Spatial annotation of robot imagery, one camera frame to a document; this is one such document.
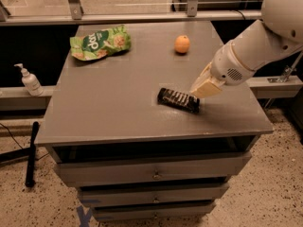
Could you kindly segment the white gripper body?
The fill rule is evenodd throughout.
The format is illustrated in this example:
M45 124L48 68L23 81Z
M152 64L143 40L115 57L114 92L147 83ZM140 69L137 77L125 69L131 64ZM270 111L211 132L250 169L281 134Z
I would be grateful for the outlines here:
M232 41L222 46L211 62L211 75L224 81L226 85L239 85L254 74L255 72L236 56Z

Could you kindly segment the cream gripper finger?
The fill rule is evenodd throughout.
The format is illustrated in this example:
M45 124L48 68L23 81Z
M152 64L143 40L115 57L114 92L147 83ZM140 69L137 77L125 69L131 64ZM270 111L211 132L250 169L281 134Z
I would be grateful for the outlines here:
M215 78L197 79L190 88L190 92L198 98L214 96L222 91L223 80Z
M205 67L205 69L202 71L200 76L195 80L195 82L192 85L193 89L206 89L210 85L210 78L211 78L211 62Z

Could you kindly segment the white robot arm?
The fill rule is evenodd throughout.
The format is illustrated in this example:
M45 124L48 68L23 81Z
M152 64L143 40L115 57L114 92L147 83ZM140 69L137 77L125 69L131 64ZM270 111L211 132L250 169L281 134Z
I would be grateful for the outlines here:
M222 46L190 88L198 98L239 85L303 48L303 0L263 0L261 18Z

